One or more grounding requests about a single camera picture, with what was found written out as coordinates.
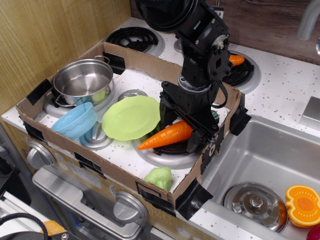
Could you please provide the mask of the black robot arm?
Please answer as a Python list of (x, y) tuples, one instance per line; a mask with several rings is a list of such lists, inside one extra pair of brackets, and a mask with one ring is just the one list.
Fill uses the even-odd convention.
[(136, 8), (154, 30), (181, 40), (183, 66), (177, 84), (162, 82), (160, 127), (183, 119), (192, 133), (186, 151), (209, 142), (219, 127), (212, 115), (222, 80), (232, 68), (228, 26), (204, 0), (138, 0)]

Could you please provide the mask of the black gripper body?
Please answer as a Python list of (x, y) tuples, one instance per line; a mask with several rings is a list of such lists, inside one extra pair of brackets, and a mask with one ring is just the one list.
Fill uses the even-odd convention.
[(161, 87), (160, 100), (175, 103), (177, 117), (183, 119), (193, 130), (208, 131), (209, 142), (219, 130), (211, 112), (219, 87), (210, 84), (200, 90), (187, 89), (169, 81), (162, 82)]

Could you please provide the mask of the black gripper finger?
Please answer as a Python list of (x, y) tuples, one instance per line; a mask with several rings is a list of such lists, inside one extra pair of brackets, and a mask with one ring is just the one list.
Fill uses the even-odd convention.
[(170, 103), (169, 101), (162, 99), (160, 101), (159, 111), (160, 111), (160, 122), (159, 126), (164, 129), (166, 126), (172, 124), (177, 118), (176, 113), (177, 106), (175, 103)]
[(204, 131), (203, 129), (193, 130), (188, 139), (186, 151), (188, 153), (194, 153), (199, 147), (202, 147), (207, 143), (208, 136), (208, 131)]

